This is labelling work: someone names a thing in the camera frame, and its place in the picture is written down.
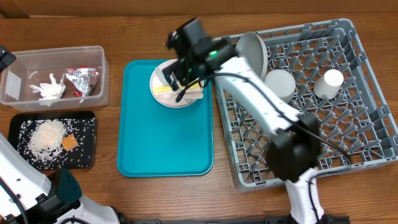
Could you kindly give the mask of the teal serving tray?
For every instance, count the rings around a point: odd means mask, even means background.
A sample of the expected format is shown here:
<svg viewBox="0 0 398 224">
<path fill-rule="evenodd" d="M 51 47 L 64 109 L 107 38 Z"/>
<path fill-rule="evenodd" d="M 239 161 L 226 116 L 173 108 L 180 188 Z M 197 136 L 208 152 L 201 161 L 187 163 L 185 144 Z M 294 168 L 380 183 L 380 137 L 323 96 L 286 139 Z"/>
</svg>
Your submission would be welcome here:
<svg viewBox="0 0 398 224">
<path fill-rule="evenodd" d="M 117 167 L 126 177 L 204 175 L 213 166 L 213 94 L 183 108 L 158 103 L 150 77 L 163 60 L 124 69 Z"/>
</svg>

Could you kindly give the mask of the grey round plate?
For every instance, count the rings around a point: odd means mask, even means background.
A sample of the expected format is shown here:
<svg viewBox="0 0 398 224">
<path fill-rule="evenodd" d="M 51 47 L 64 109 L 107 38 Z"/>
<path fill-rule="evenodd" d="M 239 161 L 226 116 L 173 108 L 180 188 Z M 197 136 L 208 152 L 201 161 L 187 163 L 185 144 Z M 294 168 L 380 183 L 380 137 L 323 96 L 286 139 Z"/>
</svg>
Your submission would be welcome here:
<svg viewBox="0 0 398 224">
<path fill-rule="evenodd" d="M 255 32 L 247 32 L 239 38 L 236 50 L 240 55 L 247 58 L 251 68 L 264 81 L 267 73 L 268 57 L 263 39 Z"/>
</svg>

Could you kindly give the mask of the white paper cup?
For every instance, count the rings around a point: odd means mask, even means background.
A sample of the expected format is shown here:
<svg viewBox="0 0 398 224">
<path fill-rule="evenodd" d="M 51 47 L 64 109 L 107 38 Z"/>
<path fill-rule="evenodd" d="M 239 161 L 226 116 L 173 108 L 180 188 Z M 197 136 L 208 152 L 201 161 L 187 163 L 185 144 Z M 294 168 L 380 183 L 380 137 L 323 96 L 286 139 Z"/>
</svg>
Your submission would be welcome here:
<svg viewBox="0 0 398 224">
<path fill-rule="evenodd" d="M 317 80 L 313 91 L 321 99 L 332 99 L 337 95 L 343 81 L 344 76 L 339 70 L 330 69 Z"/>
</svg>

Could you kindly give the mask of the orange food cube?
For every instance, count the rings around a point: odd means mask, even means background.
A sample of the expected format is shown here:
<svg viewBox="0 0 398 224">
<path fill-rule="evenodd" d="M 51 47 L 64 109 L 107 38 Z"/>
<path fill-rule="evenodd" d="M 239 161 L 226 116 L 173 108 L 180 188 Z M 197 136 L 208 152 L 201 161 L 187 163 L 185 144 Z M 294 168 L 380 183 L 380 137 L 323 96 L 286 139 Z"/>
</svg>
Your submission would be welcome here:
<svg viewBox="0 0 398 224">
<path fill-rule="evenodd" d="M 73 134 L 62 139 L 62 147 L 66 151 L 71 151 L 72 149 L 76 148 L 78 145 L 79 143 Z"/>
</svg>

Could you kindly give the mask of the small grey bowl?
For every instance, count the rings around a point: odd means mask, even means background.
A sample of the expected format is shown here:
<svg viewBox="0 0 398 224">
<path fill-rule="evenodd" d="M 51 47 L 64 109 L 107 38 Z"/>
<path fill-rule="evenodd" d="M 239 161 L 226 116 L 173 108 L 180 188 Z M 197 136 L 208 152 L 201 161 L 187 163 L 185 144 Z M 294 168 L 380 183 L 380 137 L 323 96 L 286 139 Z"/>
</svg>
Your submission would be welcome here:
<svg viewBox="0 0 398 224">
<path fill-rule="evenodd" d="M 286 103 L 293 99 L 296 82 L 291 73 L 281 69 L 272 70 L 266 75 L 264 82 L 276 96 Z"/>
</svg>

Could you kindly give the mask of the foil wrapper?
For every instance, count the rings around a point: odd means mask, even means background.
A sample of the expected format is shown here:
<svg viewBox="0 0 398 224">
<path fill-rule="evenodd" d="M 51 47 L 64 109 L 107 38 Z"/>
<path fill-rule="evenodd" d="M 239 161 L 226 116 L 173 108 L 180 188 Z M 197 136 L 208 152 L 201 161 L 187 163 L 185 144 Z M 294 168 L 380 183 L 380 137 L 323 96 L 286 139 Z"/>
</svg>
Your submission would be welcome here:
<svg viewBox="0 0 398 224">
<path fill-rule="evenodd" d="M 65 77 L 73 84 L 75 91 L 82 93 L 81 97 L 88 96 L 98 81 L 99 73 L 95 68 L 66 68 Z"/>
</svg>

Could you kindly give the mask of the grey dishwasher rack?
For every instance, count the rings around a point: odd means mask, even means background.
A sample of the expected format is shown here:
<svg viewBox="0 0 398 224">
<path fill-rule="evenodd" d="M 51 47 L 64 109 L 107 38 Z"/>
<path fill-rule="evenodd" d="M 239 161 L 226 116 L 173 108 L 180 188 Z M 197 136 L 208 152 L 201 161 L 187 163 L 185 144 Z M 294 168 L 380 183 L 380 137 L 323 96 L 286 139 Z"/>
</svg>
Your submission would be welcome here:
<svg viewBox="0 0 398 224">
<path fill-rule="evenodd" d="M 343 174 L 384 166 L 397 160 L 397 125 L 349 19 L 334 19 L 262 30 L 269 70 L 290 72 L 296 81 L 290 104 L 316 114 L 323 138 L 319 171 Z M 344 81 L 337 95 L 319 98 L 317 80 L 330 69 Z M 231 94 L 215 87 L 235 188 L 250 192 L 282 184 L 267 167 L 267 141 L 257 122 Z"/>
</svg>

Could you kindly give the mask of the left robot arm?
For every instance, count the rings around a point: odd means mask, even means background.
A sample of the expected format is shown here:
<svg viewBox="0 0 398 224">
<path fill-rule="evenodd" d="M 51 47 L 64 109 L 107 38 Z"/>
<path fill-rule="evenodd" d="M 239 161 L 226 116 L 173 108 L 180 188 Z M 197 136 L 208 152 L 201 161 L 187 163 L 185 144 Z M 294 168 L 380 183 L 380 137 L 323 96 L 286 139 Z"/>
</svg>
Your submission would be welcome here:
<svg viewBox="0 0 398 224">
<path fill-rule="evenodd" d="M 72 169 L 95 162 L 96 106 L 109 101 L 101 46 L 1 49 L 1 103 L 19 110 L 1 136 L 1 215 L 7 223 L 128 223 L 83 195 Z"/>
</svg>

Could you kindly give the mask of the white napkin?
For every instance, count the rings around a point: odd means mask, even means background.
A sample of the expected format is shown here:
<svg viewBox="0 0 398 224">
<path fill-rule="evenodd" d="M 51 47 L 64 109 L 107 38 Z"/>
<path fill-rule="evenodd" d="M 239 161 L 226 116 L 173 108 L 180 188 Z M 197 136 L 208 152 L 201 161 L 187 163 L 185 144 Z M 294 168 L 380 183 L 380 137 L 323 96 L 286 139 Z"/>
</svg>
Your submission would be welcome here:
<svg viewBox="0 0 398 224">
<path fill-rule="evenodd" d="M 39 86 L 29 85 L 32 88 L 33 93 L 40 93 L 41 105 L 51 106 L 55 100 L 59 100 L 63 96 L 63 92 L 66 89 L 63 75 L 60 82 L 57 83 L 54 75 L 49 75 L 51 83 L 40 83 Z"/>
</svg>

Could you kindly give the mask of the yellow plastic spoon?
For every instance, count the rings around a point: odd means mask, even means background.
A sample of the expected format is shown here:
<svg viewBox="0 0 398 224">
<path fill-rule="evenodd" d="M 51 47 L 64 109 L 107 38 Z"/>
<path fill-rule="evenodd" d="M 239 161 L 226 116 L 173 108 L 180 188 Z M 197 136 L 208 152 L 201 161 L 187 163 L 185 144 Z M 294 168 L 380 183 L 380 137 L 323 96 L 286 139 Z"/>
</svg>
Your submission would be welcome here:
<svg viewBox="0 0 398 224">
<path fill-rule="evenodd" d="M 169 85 L 163 85 L 159 80 L 151 80 L 150 81 L 151 91 L 154 93 L 163 93 L 167 91 L 173 91 L 172 87 Z M 194 84 L 188 90 L 191 91 L 200 91 L 202 87 L 199 84 Z"/>
</svg>

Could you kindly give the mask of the red sauce packet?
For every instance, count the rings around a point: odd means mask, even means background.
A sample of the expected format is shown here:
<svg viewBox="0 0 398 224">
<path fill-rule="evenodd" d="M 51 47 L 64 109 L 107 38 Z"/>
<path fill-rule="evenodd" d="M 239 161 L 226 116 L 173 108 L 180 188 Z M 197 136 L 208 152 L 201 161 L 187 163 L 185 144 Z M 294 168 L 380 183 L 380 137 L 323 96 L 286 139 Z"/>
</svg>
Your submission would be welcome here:
<svg viewBox="0 0 398 224">
<path fill-rule="evenodd" d="M 81 96 L 82 96 L 82 93 L 81 93 L 80 91 L 74 91 L 74 92 L 73 92 L 73 95 L 74 95 L 75 97 L 81 97 Z"/>
</svg>

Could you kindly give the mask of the clear plastic bin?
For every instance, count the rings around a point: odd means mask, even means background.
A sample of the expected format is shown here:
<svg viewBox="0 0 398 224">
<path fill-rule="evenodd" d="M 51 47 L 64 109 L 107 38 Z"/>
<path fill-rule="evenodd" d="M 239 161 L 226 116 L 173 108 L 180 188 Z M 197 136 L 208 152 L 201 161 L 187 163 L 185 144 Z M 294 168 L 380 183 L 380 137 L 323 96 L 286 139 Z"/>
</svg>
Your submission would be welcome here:
<svg viewBox="0 0 398 224">
<path fill-rule="evenodd" d="M 1 75 L 1 103 L 20 111 L 72 110 L 105 106 L 109 101 L 109 65 L 104 49 L 99 45 L 26 50 L 12 53 L 16 60 Z M 88 96 L 76 97 L 73 83 L 66 86 L 59 99 L 43 100 L 31 85 L 50 83 L 53 74 L 57 83 L 68 68 L 94 68 L 98 81 Z"/>
</svg>

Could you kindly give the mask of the pink plastic fork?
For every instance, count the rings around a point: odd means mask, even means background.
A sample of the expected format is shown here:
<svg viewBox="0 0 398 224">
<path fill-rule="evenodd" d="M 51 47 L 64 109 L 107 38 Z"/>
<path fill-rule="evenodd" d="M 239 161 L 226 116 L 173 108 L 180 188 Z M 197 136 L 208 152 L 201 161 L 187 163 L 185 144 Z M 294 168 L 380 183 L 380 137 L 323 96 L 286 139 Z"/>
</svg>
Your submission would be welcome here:
<svg viewBox="0 0 398 224">
<path fill-rule="evenodd" d="M 155 96 L 156 100 L 160 101 L 169 101 L 169 100 L 177 100 L 180 101 L 182 99 L 201 99 L 203 98 L 203 93 L 200 91 L 194 91 L 194 92 L 184 92 L 184 93 L 179 93 L 176 91 L 173 92 L 164 92 L 164 93 L 158 93 Z"/>
</svg>

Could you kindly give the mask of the white plate with cutlery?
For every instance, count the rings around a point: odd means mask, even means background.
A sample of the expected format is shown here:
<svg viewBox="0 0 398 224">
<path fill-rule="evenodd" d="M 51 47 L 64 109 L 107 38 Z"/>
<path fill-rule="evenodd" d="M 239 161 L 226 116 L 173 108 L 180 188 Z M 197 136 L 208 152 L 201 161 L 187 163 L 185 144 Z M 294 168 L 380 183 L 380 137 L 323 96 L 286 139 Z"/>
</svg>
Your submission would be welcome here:
<svg viewBox="0 0 398 224">
<path fill-rule="evenodd" d="M 199 84 L 195 84 L 185 92 L 183 98 L 179 102 L 176 102 L 176 97 L 183 90 L 183 87 L 180 86 L 179 90 L 173 91 L 163 74 L 160 73 L 163 68 L 166 68 L 176 61 L 177 59 L 168 60 L 155 67 L 149 82 L 152 96 L 160 104 L 169 108 L 183 108 L 204 97 L 203 88 Z"/>
</svg>

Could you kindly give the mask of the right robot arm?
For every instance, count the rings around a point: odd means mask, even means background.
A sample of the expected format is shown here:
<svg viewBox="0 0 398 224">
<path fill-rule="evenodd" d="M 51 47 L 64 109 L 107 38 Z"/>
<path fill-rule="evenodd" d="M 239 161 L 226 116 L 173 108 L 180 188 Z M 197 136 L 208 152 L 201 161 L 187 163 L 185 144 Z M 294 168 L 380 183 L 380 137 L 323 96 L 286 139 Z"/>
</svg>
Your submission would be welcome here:
<svg viewBox="0 0 398 224">
<path fill-rule="evenodd" d="M 226 39 L 214 41 L 193 18 L 165 41 L 177 61 L 162 74 L 180 102 L 195 84 L 214 80 L 256 120 L 266 136 L 267 167 L 288 191 L 290 223 L 320 223 L 324 210 L 316 185 L 321 137 L 314 115 L 304 115 L 278 98 Z"/>
</svg>

